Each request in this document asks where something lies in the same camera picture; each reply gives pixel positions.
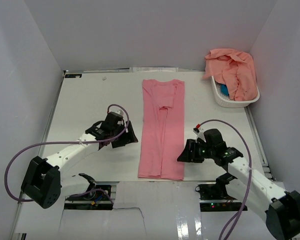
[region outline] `folded pink garment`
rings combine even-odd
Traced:
[[[258,95],[254,60],[249,53],[230,48],[218,48],[205,56],[205,76],[213,76],[225,84],[229,97],[235,101],[249,101]]]
[[[139,178],[183,180],[185,83],[143,80],[143,129]]]

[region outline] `pink fabric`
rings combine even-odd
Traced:
[[[139,178],[183,180],[185,83],[143,80],[143,129]]]
[[[254,60],[249,53],[230,48],[218,48],[205,56],[204,78],[214,77],[225,84],[229,97],[235,101],[249,101],[258,95]]]

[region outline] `robotic arm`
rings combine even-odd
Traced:
[[[115,138],[125,128],[123,134]],[[75,142],[76,144],[69,145],[44,159],[39,156],[33,158],[26,171],[21,190],[44,209],[51,207],[60,195],[85,193],[92,187],[93,178],[80,173],[71,177],[69,184],[65,173],[89,153],[95,151],[96,140],[107,139],[109,141],[99,143],[99,150],[110,143],[112,148],[118,148],[138,142],[131,122],[124,122],[121,110],[109,112],[104,121],[93,124]]]
[[[201,132],[198,128],[196,140],[187,139],[185,149],[178,162],[202,163],[213,159],[227,173],[216,179],[210,189],[220,196],[244,199],[249,177],[249,163],[234,147],[227,147],[217,129]],[[300,194],[288,192],[252,169],[252,181],[245,205],[255,212],[266,224],[277,240],[289,240],[300,233]]]

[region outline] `pink clothes in basket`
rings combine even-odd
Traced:
[[[185,83],[143,80],[143,129],[139,178],[183,180]]]
[[[258,88],[254,60],[249,53],[230,48],[218,48],[205,56],[205,76],[225,84],[229,97],[235,101],[250,101],[257,97]]]

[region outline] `gray wall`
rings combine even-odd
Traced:
[[[300,0],[278,0],[256,42],[261,97],[251,106],[277,180],[300,192]]]
[[[25,0],[63,70],[204,69],[249,51],[277,0]]]
[[[4,171],[20,149],[42,141],[62,72],[23,0],[0,0],[0,240],[11,233],[17,202],[4,188]],[[38,149],[12,165],[15,195]]]

